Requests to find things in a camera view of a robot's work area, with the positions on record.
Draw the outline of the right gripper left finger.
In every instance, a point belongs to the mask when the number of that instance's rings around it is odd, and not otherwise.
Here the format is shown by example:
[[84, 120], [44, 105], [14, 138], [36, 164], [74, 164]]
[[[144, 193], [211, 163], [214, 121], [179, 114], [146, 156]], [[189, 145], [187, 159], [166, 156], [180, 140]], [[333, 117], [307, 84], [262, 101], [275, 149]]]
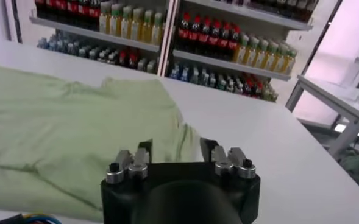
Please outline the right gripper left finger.
[[126, 178], [145, 179], [148, 176], [148, 164], [152, 162], [152, 140], [140, 142], [134, 154], [129, 150], [120, 150], [114, 162], [108, 165], [105, 181], [122, 183]]

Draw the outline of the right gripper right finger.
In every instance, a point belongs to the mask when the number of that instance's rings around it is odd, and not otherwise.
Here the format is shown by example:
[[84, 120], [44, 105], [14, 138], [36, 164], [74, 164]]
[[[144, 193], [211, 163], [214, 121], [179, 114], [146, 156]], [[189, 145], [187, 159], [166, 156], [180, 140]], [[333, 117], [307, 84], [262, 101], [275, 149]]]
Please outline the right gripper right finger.
[[200, 138], [200, 147], [205, 162], [215, 164], [215, 174], [236, 174], [242, 179], [255, 178], [255, 165], [239, 147], [232, 147], [227, 153], [217, 141]]

